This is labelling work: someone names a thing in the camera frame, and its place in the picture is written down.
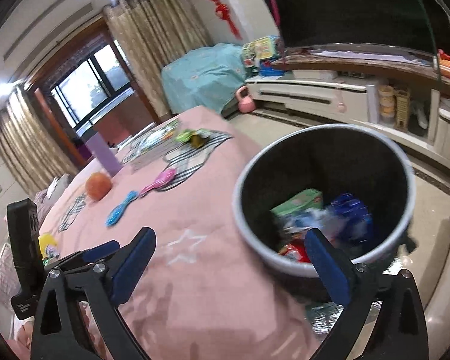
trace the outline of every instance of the star pattern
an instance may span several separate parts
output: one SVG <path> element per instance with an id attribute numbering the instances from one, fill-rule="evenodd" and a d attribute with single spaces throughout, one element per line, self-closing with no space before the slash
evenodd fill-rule
<path id="1" fill-rule="evenodd" d="M 167 265 L 170 266 L 178 261 L 188 264 L 196 263 L 197 253 L 195 252 L 195 249 L 204 242 L 206 238 L 206 235 L 194 235 L 192 230 L 186 229 L 179 239 L 167 244 L 167 253 L 173 255 L 173 258 L 167 262 Z"/>

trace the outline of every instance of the ceiling light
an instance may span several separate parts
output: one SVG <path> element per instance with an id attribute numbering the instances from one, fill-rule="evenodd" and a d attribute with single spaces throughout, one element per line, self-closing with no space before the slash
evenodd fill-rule
<path id="1" fill-rule="evenodd" d="M 15 82 L 4 82 L 0 84 L 0 96 L 8 96 L 12 93 L 13 88 L 15 88 L 15 86 L 21 82 L 22 80 L 19 79 Z"/>
<path id="2" fill-rule="evenodd" d="M 3 84 L 0 84 L 0 95 L 9 95 L 10 93 L 12 93 L 14 87 L 14 82 L 5 82 Z"/>

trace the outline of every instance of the blue hairbrush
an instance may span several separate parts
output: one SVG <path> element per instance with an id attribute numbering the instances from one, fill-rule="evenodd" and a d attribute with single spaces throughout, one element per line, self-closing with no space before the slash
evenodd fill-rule
<path id="1" fill-rule="evenodd" d="M 133 202 L 133 200 L 135 200 L 136 198 L 138 198 L 138 192 L 137 191 L 130 191 L 127 195 L 127 197 L 125 198 L 125 200 L 119 204 L 117 207 L 115 207 L 112 212 L 110 213 L 110 215 L 108 216 L 108 218 L 106 219 L 105 224 L 107 225 L 107 227 L 113 226 L 115 223 L 117 223 L 120 218 L 123 215 L 123 212 L 125 211 L 125 209 L 127 208 L 127 206 Z"/>

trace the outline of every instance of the pink kettlebell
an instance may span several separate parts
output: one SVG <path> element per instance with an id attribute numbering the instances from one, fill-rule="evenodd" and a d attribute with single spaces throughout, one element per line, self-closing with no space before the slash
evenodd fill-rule
<path id="1" fill-rule="evenodd" d="M 242 86 L 238 91 L 236 91 L 235 97 L 238 100 L 238 109 L 241 113 L 246 114 L 257 109 L 255 102 L 248 94 L 248 88 L 246 86 Z"/>

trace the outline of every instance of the red wrapper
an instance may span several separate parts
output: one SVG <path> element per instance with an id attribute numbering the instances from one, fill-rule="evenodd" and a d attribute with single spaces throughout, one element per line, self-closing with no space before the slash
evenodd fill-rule
<path id="1" fill-rule="evenodd" d="M 282 247 L 279 254 L 291 259 L 292 261 L 296 261 L 297 263 L 310 262 L 307 252 L 305 252 L 305 245 L 302 240 L 293 240 L 291 243 Z"/>

